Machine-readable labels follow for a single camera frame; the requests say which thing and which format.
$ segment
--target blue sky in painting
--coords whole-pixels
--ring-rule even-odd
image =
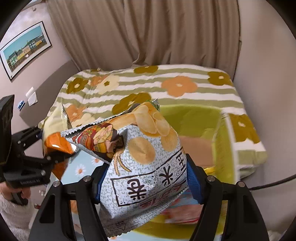
[[[40,35],[42,35],[42,29],[40,26],[37,26],[36,28],[30,30],[29,32],[18,38],[16,41],[12,42],[6,49],[4,49],[3,53],[5,55],[5,58],[8,59],[8,57],[14,51],[20,50],[27,44],[28,41],[37,38]]]

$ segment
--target power cord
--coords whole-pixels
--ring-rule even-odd
[[[254,190],[259,190],[259,189],[263,189],[263,188],[269,188],[269,187],[273,187],[273,186],[276,186],[276,185],[279,185],[279,184],[282,184],[282,183],[292,181],[293,179],[296,179],[296,174],[294,174],[293,176],[287,177],[285,179],[282,179],[280,181],[274,182],[274,183],[269,183],[269,184],[266,184],[266,185],[263,185],[263,186],[257,186],[257,187],[249,188],[249,190],[254,191]]]

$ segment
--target white patterned snack bag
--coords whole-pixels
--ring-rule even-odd
[[[179,137],[151,102],[70,131],[66,138],[110,163],[99,212],[108,237],[148,222],[187,189],[186,155]]]

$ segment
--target painting of houses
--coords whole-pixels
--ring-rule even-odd
[[[51,43],[43,22],[26,29],[1,50],[1,61],[10,80],[35,56],[49,48]]]

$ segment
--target white fuzzy sweater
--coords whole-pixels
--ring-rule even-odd
[[[19,206],[6,200],[0,193],[0,213],[19,241],[27,241],[30,234],[29,223],[33,214],[33,204]]]

